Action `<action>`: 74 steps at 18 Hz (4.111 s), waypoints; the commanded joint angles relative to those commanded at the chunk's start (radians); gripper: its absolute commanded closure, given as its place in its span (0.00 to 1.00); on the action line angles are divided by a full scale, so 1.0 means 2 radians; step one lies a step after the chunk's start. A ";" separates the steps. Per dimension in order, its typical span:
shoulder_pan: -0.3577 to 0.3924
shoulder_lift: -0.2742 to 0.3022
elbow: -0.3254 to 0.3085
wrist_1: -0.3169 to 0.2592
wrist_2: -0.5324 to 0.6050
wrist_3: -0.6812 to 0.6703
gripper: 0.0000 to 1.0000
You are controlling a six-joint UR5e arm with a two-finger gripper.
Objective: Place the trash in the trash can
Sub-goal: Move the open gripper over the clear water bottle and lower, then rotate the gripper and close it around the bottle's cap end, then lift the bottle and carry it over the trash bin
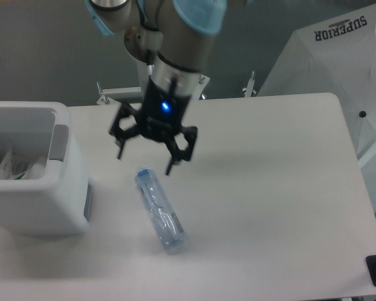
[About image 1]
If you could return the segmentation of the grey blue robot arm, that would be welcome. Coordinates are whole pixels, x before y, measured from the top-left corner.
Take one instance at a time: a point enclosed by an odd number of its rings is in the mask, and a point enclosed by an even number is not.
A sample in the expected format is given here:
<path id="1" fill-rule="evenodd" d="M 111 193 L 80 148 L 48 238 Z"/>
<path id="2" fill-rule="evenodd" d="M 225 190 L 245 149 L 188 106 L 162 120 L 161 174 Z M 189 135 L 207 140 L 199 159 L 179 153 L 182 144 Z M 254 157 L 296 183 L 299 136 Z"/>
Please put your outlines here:
<path id="1" fill-rule="evenodd" d="M 154 55 L 142 106 L 122 103 L 109 133 L 119 148 L 138 135 L 165 144 L 169 174 L 192 157 L 198 129 L 181 122 L 221 31 L 227 1 L 87 1 L 86 6 L 104 34 L 134 27 L 157 34 L 156 46 L 139 42 Z"/>

